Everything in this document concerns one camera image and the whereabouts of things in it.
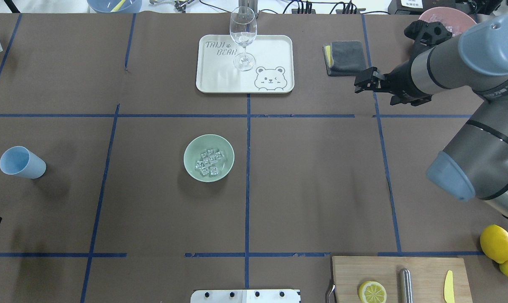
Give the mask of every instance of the green bowl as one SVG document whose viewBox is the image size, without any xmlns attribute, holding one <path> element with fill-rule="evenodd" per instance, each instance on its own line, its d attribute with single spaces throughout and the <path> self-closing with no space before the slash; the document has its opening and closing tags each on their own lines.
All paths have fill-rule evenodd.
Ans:
<svg viewBox="0 0 508 303">
<path fill-rule="evenodd" d="M 219 174 L 211 176 L 210 174 L 203 176 L 202 173 L 195 168 L 196 161 L 202 159 L 202 153 L 208 149 L 218 149 L 224 155 L 224 160 L 215 164 L 219 169 Z M 183 165 L 188 174 L 198 181 L 202 182 L 215 182 L 225 177 L 233 166 L 235 160 L 235 153 L 231 144 L 219 135 L 202 135 L 192 140 L 185 149 L 183 154 Z"/>
</svg>

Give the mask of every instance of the folded towel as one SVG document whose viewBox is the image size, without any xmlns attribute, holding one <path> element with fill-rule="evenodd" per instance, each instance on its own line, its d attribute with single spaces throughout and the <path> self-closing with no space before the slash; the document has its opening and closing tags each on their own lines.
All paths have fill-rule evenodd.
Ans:
<svg viewBox="0 0 508 303">
<path fill-rule="evenodd" d="M 323 46 L 327 75 L 352 76 L 366 69 L 360 41 L 336 41 Z"/>
</svg>

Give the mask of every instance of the knife sharpener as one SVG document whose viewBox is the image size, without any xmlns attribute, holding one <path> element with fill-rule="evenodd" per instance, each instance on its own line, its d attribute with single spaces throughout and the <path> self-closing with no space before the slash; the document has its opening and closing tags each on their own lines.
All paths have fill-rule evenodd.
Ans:
<svg viewBox="0 0 508 303">
<path fill-rule="evenodd" d="M 407 268 L 400 270 L 400 288 L 402 290 L 402 302 L 413 303 L 413 290 L 411 288 L 411 272 Z"/>
</svg>

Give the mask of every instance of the glass base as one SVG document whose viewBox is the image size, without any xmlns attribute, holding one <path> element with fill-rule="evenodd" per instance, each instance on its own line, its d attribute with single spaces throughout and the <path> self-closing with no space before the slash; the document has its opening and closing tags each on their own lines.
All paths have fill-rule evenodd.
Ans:
<svg viewBox="0 0 508 303">
<path fill-rule="evenodd" d="M 233 59 L 233 65 L 235 65 L 239 71 L 250 71 L 255 64 L 256 59 L 249 53 L 240 53 Z"/>
</svg>

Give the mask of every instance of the blue container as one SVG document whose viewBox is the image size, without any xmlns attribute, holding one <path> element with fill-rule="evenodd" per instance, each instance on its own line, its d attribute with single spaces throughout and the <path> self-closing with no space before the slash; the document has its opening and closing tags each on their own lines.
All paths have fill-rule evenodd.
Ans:
<svg viewBox="0 0 508 303">
<path fill-rule="evenodd" d="M 96 12 L 111 12 L 112 8 L 119 3 L 119 0 L 87 0 L 87 3 Z M 120 10 L 114 13 L 137 13 L 142 7 L 142 0 L 125 0 Z"/>
</svg>

